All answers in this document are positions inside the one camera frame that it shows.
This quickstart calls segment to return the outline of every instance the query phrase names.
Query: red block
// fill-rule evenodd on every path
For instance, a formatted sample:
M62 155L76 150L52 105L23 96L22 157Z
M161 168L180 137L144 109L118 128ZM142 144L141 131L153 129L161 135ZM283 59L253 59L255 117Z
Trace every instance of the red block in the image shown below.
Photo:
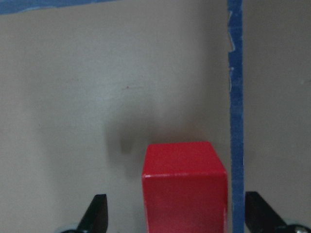
M227 174L209 142L149 145L142 187L148 233L227 231Z

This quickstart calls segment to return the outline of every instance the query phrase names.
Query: cube front face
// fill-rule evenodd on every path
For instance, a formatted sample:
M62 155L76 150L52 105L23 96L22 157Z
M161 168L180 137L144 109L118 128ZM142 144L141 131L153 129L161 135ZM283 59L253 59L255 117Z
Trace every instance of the cube front face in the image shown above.
M169 144L151 145L163 150L147 150L142 185L148 233L224 233L227 215L227 176L224 167L214 150L207 142L174 144L193 157L187 170L176 173L178 166L184 163L183 156L173 150L165 150ZM163 169L157 174L154 167L148 173L148 167L156 158L159 163L172 163L177 166L170 173Z

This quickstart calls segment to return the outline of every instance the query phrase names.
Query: metal screw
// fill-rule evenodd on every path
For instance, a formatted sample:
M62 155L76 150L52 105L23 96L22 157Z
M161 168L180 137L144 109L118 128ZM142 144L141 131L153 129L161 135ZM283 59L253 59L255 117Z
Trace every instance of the metal screw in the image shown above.
M308 233L308 230L304 227L295 227L295 233Z

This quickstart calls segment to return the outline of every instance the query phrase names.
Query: black object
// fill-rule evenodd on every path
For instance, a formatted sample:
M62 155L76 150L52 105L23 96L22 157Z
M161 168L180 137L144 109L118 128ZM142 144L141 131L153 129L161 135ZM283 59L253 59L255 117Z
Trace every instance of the black object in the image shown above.
M245 223L251 233L311 233L302 225L287 225L258 192L245 194Z
M76 230L62 233L106 233L108 228L108 207L106 194L95 195Z

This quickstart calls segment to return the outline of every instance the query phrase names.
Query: blue tape strip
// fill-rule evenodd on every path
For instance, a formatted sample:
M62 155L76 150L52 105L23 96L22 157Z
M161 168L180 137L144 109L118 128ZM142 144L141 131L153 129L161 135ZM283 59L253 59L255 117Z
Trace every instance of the blue tape strip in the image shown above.
M228 0L228 32L233 50L230 67L230 133L232 179L232 232L244 232L244 166L243 166L243 43L242 0Z
M0 0L0 15L13 14L41 8L75 6L109 0Z

